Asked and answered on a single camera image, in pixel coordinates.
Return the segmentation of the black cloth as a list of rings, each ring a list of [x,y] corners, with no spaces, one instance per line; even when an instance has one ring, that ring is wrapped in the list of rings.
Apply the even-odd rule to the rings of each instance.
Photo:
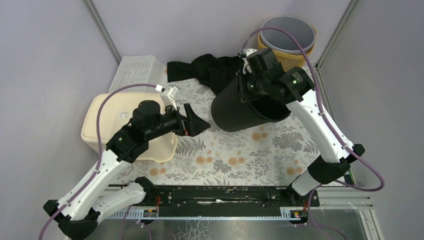
[[[167,81],[170,83],[197,79],[201,85],[218,95],[235,79],[237,71],[243,66],[244,61],[238,56],[214,57],[212,54],[204,54],[191,63],[168,62]]]

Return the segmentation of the white perforated plastic basket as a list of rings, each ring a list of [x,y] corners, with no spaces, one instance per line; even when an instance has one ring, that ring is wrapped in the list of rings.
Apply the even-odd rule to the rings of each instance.
[[[124,56],[108,92],[134,84],[166,86],[166,65],[154,55]]]

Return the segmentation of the black round bucket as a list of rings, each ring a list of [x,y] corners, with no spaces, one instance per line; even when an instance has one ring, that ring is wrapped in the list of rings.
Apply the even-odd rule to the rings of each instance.
[[[214,123],[226,132],[238,132],[266,123],[278,123],[291,114],[279,101],[264,96],[242,103],[236,98],[238,81],[232,80],[212,101],[210,112]]]

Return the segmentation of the floral tablecloth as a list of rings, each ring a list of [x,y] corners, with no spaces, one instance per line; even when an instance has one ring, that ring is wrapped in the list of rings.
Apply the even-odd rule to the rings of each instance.
[[[211,127],[196,137],[179,137],[171,160],[135,161],[112,184],[147,177],[156,185],[287,186],[320,153],[293,115],[278,123],[225,132],[212,119],[210,106],[215,95],[208,87],[196,79],[176,85],[177,104],[189,103]]]

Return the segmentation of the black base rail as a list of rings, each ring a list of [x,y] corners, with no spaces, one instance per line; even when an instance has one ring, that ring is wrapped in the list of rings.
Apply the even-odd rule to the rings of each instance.
[[[320,206],[317,193],[309,199],[282,186],[158,185],[139,206],[158,210],[159,217],[280,217],[282,208],[303,211]]]

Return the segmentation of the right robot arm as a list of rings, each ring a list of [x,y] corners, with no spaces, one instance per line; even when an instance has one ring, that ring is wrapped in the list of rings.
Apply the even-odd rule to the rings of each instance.
[[[328,184],[342,177],[350,164],[357,160],[350,151],[364,153],[360,144],[353,144],[331,118],[324,119],[326,109],[316,94],[317,86],[301,67],[288,71],[277,61],[269,48],[244,48],[238,53],[244,65],[237,72],[237,99],[251,103],[269,97],[294,114],[308,131],[320,155],[291,184],[287,201],[301,205],[307,194],[320,184]]]

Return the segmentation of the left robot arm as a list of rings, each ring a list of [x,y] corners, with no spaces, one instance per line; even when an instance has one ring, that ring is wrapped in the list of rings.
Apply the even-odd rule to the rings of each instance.
[[[109,196],[100,197],[100,194],[122,169],[150,148],[151,140],[169,133],[195,137],[210,128],[190,104],[184,104],[184,109],[186,115],[169,105],[162,114],[158,102],[140,102],[129,122],[107,142],[100,159],[83,179],[64,197],[44,204],[43,209],[50,217],[48,221],[56,221],[71,240],[84,240],[115,212],[134,204],[155,203],[157,187],[146,177],[136,178]]]

